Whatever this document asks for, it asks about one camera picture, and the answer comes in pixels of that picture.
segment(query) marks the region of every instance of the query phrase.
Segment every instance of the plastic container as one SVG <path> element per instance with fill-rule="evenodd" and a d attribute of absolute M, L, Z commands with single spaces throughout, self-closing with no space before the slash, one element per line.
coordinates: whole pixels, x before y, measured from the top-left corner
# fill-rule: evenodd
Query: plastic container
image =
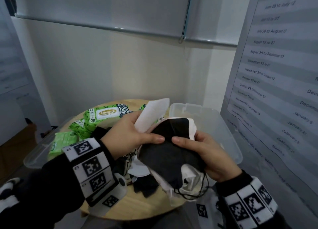
<path fill-rule="evenodd" d="M 24 158 L 23 163 L 31 169 L 40 169 L 48 161 L 48 154 L 52 147 L 52 142 L 55 138 L 55 133 L 70 131 L 68 128 L 71 123 L 81 119 L 70 117 L 65 120 L 58 128 L 51 131 L 44 139 Z"/>
<path fill-rule="evenodd" d="M 212 135 L 235 163 L 242 162 L 241 150 L 220 113 L 215 109 L 196 104 L 173 103 L 170 106 L 169 117 L 192 118 L 197 129 Z"/>

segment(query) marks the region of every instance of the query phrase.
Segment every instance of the wall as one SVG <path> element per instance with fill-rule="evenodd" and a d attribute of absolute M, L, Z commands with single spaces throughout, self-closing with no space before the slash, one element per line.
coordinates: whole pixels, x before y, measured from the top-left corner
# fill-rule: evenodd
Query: wall
<path fill-rule="evenodd" d="M 106 101 L 169 97 L 221 109 L 235 49 L 13 18 L 50 122 Z"/>

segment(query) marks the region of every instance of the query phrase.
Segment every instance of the wooden tabletop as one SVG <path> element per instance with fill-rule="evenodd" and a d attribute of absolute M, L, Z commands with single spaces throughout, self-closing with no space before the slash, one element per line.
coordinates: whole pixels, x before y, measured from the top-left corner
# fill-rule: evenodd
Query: wooden tabletop
<path fill-rule="evenodd" d="M 98 106 L 124 103 L 128 106 L 129 110 L 137 111 L 142 105 L 147 104 L 148 101 L 149 100 L 143 99 L 126 99 L 112 101 Z M 83 113 L 79 114 L 77 117 L 83 118 Z M 169 110 L 166 111 L 165 117 L 169 117 Z M 161 186 L 158 187 L 156 193 L 148 198 L 145 198 L 141 192 L 135 193 L 133 191 L 133 186 L 129 185 L 127 187 L 127 195 L 116 205 L 114 205 L 102 218 L 113 220 L 146 219 L 164 214 L 173 210 L 174 208 L 175 207 L 170 206 L 169 198 L 162 190 Z M 90 214 L 86 201 L 80 209 L 82 212 Z"/>

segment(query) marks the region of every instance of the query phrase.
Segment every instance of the printed schedule poster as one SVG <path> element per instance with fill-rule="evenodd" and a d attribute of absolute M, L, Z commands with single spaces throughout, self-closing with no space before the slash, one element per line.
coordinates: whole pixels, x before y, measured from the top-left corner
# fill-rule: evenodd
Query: printed schedule poster
<path fill-rule="evenodd" d="M 317 216 L 318 0 L 250 0 L 221 115 Z"/>

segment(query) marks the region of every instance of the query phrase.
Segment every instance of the person's left hand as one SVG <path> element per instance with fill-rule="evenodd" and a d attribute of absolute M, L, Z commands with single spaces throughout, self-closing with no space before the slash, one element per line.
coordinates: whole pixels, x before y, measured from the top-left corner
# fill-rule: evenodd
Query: person's left hand
<path fill-rule="evenodd" d="M 113 158 L 116 160 L 121 156 L 130 153 L 133 149 L 142 144 L 161 144 L 164 137 L 157 134 L 139 133 L 135 129 L 135 122 L 142 111 L 124 115 L 109 130 L 101 141 L 105 144 Z"/>

